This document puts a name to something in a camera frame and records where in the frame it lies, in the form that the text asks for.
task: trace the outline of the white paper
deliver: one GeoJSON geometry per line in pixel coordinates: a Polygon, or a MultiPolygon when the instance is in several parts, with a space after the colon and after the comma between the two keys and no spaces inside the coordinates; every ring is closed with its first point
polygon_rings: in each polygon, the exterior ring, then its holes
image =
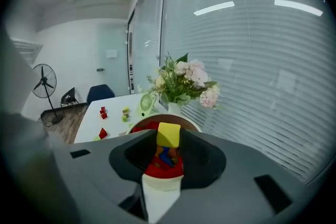
{"type": "Polygon", "coordinates": [[[106,58],[117,57],[117,50],[106,50],[106,58]]]}

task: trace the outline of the yellow block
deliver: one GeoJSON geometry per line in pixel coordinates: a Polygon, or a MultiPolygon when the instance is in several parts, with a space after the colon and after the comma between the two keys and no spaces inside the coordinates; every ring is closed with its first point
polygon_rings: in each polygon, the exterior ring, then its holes
{"type": "Polygon", "coordinates": [[[156,136],[158,146],[177,148],[180,144],[180,128],[178,124],[160,122],[156,136]]]}

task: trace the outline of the black slot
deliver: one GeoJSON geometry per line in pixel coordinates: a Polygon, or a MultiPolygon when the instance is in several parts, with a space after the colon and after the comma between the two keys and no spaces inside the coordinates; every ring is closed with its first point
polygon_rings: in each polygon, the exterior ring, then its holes
{"type": "Polygon", "coordinates": [[[74,159],[78,158],[78,157],[81,157],[81,156],[88,155],[90,153],[91,152],[89,152],[88,150],[79,150],[79,151],[70,152],[71,157],[73,157],[74,159]]]}
{"type": "Polygon", "coordinates": [[[254,181],[272,206],[275,214],[280,213],[292,203],[291,199],[269,175],[255,177],[254,181]]]}

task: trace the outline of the window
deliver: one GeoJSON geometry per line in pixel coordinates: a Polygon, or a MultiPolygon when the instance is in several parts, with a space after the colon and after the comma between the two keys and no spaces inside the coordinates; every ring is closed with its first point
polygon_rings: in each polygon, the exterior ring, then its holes
{"type": "Polygon", "coordinates": [[[148,89],[147,75],[155,76],[160,66],[162,0],[139,0],[135,7],[133,30],[134,90],[148,89]]]}
{"type": "Polygon", "coordinates": [[[183,113],[205,133],[258,149],[304,182],[313,179],[336,142],[336,36],[326,3],[163,3],[162,54],[188,52],[221,88],[221,109],[193,102],[183,113]]]}

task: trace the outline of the pink flower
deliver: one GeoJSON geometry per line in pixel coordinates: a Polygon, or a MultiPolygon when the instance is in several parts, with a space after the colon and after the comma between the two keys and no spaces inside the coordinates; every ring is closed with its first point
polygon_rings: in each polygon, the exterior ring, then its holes
{"type": "Polygon", "coordinates": [[[205,87],[204,83],[208,81],[208,74],[200,68],[195,68],[191,80],[195,81],[195,86],[205,87]]]}
{"type": "Polygon", "coordinates": [[[219,87],[217,85],[208,88],[206,91],[202,92],[199,97],[199,102],[202,106],[206,108],[212,108],[219,97],[219,87]]]}
{"type": "Polygon", "coordinates": [[[193,71],[197,68],[204,70],[204,64],[196,59],[190,61],[190,70],[193,71]]]}

